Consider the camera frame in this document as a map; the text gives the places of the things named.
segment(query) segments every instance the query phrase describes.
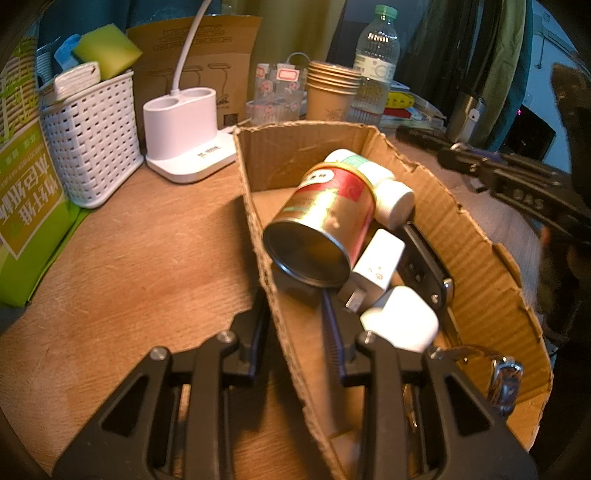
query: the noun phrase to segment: white plastic basket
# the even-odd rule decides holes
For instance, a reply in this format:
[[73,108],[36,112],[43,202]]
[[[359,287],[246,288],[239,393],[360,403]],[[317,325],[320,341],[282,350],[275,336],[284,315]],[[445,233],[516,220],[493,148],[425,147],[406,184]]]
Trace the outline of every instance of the white plastic basket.
[[56,170],[70,200],[97,208],[141,165],[133,72],[73,95],[41,113]]

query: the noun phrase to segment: yellow sponge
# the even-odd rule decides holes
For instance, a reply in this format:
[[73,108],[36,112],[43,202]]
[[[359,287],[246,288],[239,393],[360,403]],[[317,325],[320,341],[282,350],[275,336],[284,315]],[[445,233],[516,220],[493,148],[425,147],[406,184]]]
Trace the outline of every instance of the yellow sponge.
[[111,79],[124,72],[142,54],[115,24],[82,35],[80,43],[72,52],[84,62],[99,62],[101,80]]

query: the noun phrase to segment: cardboard packaging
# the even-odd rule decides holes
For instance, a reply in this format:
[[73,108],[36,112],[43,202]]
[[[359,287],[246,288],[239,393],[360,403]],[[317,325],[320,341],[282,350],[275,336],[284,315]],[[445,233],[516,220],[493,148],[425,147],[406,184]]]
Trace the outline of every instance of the cardboard packaging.
[[[144,143],[144,103],[170,92],[174,69],[193,17],[163,20],[127,31],[144,54],[134,64],[135,117]],[[260,17],[203,17],[181,75],[180,88],[210,87],[217,93],[217,127],[245,119],[248,69]]]
[[[513,355],[524,366],[518,404],[508,425],[529,449],[550,395],[552,372],[539,322],[524,303],[519,268],[508,251],[484,235],[433,174],[401,155],[374,127],[293,122],[241,129],[235,141],[260,282],[307,426],[333,477],[355,476],[363,390],[344,389],[336,380],[324,351],[319,292],[272,265],[262,244],[262,230],[304,173],[338,148],[389,168],[415,191],[415,224],[454,279],[451,311],[460,341]],[[436,342],[446,345],[449,341],[440,334]],[[486,388],[488,362],[470,361],[464,370],[478,388]]]

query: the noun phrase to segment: paper cup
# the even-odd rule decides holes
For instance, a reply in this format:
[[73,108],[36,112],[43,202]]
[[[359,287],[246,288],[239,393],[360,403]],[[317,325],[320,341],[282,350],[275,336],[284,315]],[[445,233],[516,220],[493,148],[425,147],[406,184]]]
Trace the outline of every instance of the paper cup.
[[324,80],[313,80],[313,79],[308,79],[307,85],[312,85],[318,88],[322,88],[322,89],[329,89],[331,91],[335,91],[337,93],[349,93],[351,95],[354,95],[357,93],[357,90],[359,89],[359,86],[343,86],[343,85],[338,85],[337,83],[334,82],[327,82]]
[[352,79],[361,78],[361,72],[358,70],[353,70],[348,67],[343,67],[342,65],[336,65],[334,63],[326,63],[325,61],[312,61],[310,62],[309,69],[338,74]]
[[343,92],[308,83],[307,120],[345,121],[355,92]]
[[329,76],[324,76],[324,75],[315,74],[315,73],[309,73],[308,78],[311,80],[316,80],[316,81],[320,81],[320,82],[336,83],[337,85],[341,85],[343,87],[357,88],[357,87],[359,87],[359,85],[361,85],[361,80],[359,80],[357,82],[350,82],[348,80],[342,80],[342,79],[338,79],[338,78],[335,79],[335,78],[332,78]]

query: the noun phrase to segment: metal screw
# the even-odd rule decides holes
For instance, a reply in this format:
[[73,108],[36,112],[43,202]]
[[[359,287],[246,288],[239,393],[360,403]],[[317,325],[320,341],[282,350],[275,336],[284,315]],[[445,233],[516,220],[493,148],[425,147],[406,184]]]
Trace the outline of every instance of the metal screw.
[[152,348],[152,351],[150,352],[150,358],[157,362],[164,360],[167,357],[167,355],[168,352],[166,351],[166,348],[164,348],[163,346],[157,346],[156,348]]
[[369,332],[362,332],[359,334],[359,341],[368,345],[369,343],[373,343],[375,341],[375,333]]
[[441,360],[443,358],[443,348],[438,346],[431,354],[429,354],[429,357],[431,357],[433,360]]
[[231,330],[222,330],[217,334],[217,339],[222,343],[232,343],[236,338],[236,334]]

